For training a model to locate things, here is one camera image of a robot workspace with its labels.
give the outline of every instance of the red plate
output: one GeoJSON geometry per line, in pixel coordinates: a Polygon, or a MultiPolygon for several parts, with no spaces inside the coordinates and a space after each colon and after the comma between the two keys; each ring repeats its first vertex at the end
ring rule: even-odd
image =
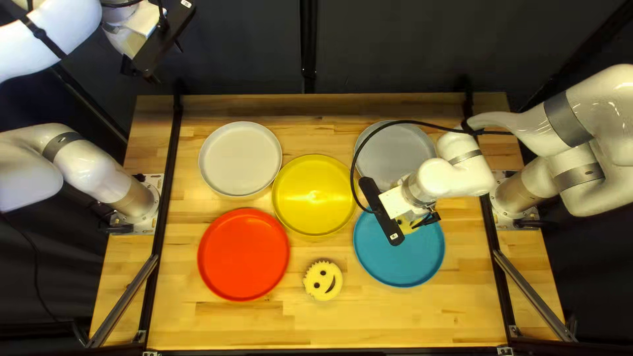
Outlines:
{"type": "Polygon", "coordinates": [[[198,247],[198,270],[212,292],[234,302],[266,295],[284,276],[290,246],[269,214],[238,209],[217,218],[198,247]]]}

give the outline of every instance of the plate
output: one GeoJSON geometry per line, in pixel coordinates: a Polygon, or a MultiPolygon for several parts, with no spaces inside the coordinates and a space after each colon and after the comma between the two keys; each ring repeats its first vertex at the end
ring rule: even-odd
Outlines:
{"type": "Polygon", "coordinates": [[[363,212],[354,227],[354,251],[363,268],[388,286],[409,288],[431,279],[444,259],[444,233],[436,222],[391,246],[376,218],[363,212]]]}
{"type": "Polygon", "coordinates": [[[238,121],[213,131],[204,141],[198,167],[204,181],[226,196],[248,196],[275,180],[282,151],[275,135],[255,122],[238,121]]]}
{"type": "Polygon", "coordinates": [[[216,295],[245,302],[266,295],[288,267],[284,227],[257,209],[233,210],[217,218],[198,247],[198,271],[216,295]]]}
{"type": "MultiPolygon", "coordinates": [[[[367,127],[356,140],[354,152],[369,134],[380,126],[395,120],[376,122],[367,127]]],[[[381,191],[388,191],[403,175],[420,168],[429,158],[435,158],[431,138],[412,124],[397,124],[382,129],[367,141],[358,159],[356,169],[361,177],[371,177],[381,191]]]]}
{"type": "Polygon", "coordinates": [[[354,215],[349,168],[324,155],[293,159],[273,184],[273,207],[288,228],[321,241],[340,230],[354,215]]]}

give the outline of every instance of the butcher block tabletop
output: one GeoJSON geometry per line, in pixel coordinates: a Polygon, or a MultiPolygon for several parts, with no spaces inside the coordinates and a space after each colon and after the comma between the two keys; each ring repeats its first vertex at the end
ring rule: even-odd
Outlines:
{"type": "MultiPolygon", "coordinates": [[[[271,187],[246,198],[215,193],[197,166],[204,140],[229,122],[252,121],[278,138],[285,165],[310,153],[350,167],[354,144],[374,122],[419,119],[452,127],[462,120],[463,94],[290,94],[183,96],[184,115],[173,175],[165,242],[147,347],[155,350],[245,350],[496,346],[506,342],[484,221],[475,197],[441,199],[437,211],[446,240],[439,272],[414,288],[381,284],[359,264],[352,245],[361,210],[333,238],[319,243],[287,229],[290,261],[281,282],[252,302],[214,295],[197,268],[203,232],[219,216],[254,207],[275,216],[271,187]],[[301,279],[315,261],[335,262],[343,273],[341,294],[316,302],[301,279]]],[[[475,113],[508,111],[503,93],[477,93],[475,113]]],[[[173,117],[171,96],[139,96],[125,169],[163,173],[173,117]]],[[[433,141],[442,132],[421,127],[433,141]]],[[[479,138],[492,169],[519,170],[523,161],[514,136],[479,138]]],[[[543,300],[562,311],[540,231],[501,231],[499,243],[543,300]]],[[[147,260],[153,236],[110,236],[94,307],[91,334],[147,260]]],[[[526,336],[554,339],[508,279],[517,326],[526,336]]],[[[128,343],[138,330],[144,290],[108,338],[128,343]]]]}

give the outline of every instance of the yellow sponge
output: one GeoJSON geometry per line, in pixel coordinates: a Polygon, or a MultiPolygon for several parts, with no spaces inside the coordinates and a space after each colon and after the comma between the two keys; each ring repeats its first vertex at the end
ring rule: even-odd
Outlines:
{"type": "Polygon", "coordinates": [[[314,263],[303,277],[306,293],[315,300],[326,302],[341,293],[343,273],[339,266],[332,262],[314,263]]]}

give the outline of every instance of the blue plate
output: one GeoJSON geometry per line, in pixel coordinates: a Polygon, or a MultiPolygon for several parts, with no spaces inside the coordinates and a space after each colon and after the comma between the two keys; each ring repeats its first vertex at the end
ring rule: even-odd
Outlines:
{"type": "Polygon", "coordinates": [[[444,233],[436,222],[391,246],[376,218],[363,212],[354,227],[356,258],[372,277],[388,286],[419,286],[435,275],[444,259],[444,233]]]}

